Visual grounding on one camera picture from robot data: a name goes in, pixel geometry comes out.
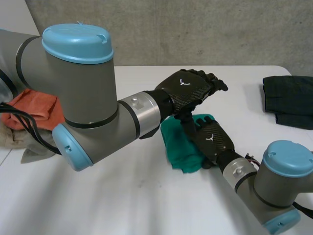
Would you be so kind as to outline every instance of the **white wall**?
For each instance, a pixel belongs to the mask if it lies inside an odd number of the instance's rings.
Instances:
[[[0,28],[39,35],[24,0],[0,0]]]

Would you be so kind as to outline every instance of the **dark green cloth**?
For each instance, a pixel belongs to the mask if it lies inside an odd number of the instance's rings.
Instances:
[[[313,77],[272,76],[263,84],[265,111],[277,124],[313,130]]]
[[[210,114],[193,115],[194,121]],[[187,138],[180,120],[169,117],[161,124],[161,133],[166,147],[166,154],[173,169],[181,169],[183,173],[193,173],[201,168],[205,156]]]

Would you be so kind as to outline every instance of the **black ring band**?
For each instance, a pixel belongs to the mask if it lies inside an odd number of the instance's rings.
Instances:
[[[119,100],[118,103],[123,105],[127,109],[127,111],[131,114],[131,116],[134,120],[134,123],[135,123],[135,128],[136,128],[136,139],[138,139],[140,136],[140,124],[139,124],[139,120],[138,120],[137,115],[135,114],[133,109],[128,105],[128,103],[126,103],[125,101]]]
[[[13,95],[13,98],[17,97],[18,90],[16,89],[16,86],[11,81],[11,79],[1,69],[0,69],[0,78],[7,85],[7,87],[10,89],[10,91]]]
[[[249,178],[249,177],[252,176],[252,175],[256,175],[256,173],[257,173],[257,171],[253,171],[253,172],[250,172],[250,173],[248,173],[247,175],[245,175],[243,178],[241,178],[241,179],[237,182],[237,184],[236,184],[236,186],[235,186],[235,192],[237,193],[237,190],[238,190],[239,186],[241,185],[241,183],[242,183],[243,181],[245,181],[247,178]]]
[[[23,76],[21,63],[22,63],[22,55],[23,55],[23,52],[24,52],[26,46],[36,38],[40,38],[40,37],[34,36],[34,37],[27,39],[25,42],[23,42],[22,45],[18,49],[18,52],[16,54],[16,59],[15,59],[16,71],[18,73],[18,76],[19,76],[20,80],[23,82],[23,84],[30,89],[31,89],[30,85],[26,82],[26,80]]]
[[[291,206],[291,205],[289,205],[289,206],[277,206],[277,205],[274,205],[274,204],[272,204],[272,203],[270,203],[270,202],[264,200],[264,199],[257,193],[257,191],[256,191],[255,188],[254,188],[254,185],[253,185],[253,191],[254,191],[255,195],[257,196],[257,198],[259,198],[259,200],[260,200],[261,202],[263,202],[264,204],[266,204],[266,205],[268,205],[268,206],[270,206],[270,207],[275,207],[275,208],[278,208],[278,209],[286,209],[286,208],[289,208],[289,207]]]
[[[117,114],[118,114],[118,109],[115,111],[115,113],[111,117],[104,119],[102,121],[90,122],[90,123],[77,123],[77,122],[67,120],[66,118],[64,118],[64,119],[65,119],[65,122],[72,127],[76,127],[76,128],[80,128],[80,129],[90,129],[90,128],[96,128],[96,127],[104,126],[104,125],[110,123],[111,121],[113,121],[116,118]]]

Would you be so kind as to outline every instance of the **white table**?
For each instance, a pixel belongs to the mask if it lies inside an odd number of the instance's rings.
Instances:
[[[261,160],[268,144],[291,140],[313,149],[313,132],[275,124],[263,112],[262,78],[288,75],[277,66],[117,67],[118,98],[152,90],[177,70],[213,72],[228,86],[195,114],[210,113],[237,152]],[[13,150],[0,167],[1,235],[266,235],[219,169],[182,174],[165,155],[160,132],[136,140],[93,167],[73,171],[60,156],[20,164]],[[297,201],[313,208],[313,196]],[[312,221],[286,235],[312,234]]]

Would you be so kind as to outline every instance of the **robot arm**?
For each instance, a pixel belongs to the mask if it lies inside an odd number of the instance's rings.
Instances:
[[[313,154],[307,148],[291,141],[275,141],[268,146],[257,171],[235,152],[233,142],[216,121],[199,119],[196,130],[187,135],[207,157],[203,168],[218,165],[270,234],[280,234],[299,222],[294,201],[299,193],[313,192]]]
[[[53,138],[76,171],[152,136],[169,115],[191,114],[209,95],[227,90],[212,74],[181,70],[153,91],[117,101],[110,35],[83,24],[54,25],[43,37],[0,30],[0,71],[0,102],[26,88],[59,97],[66,121]]]

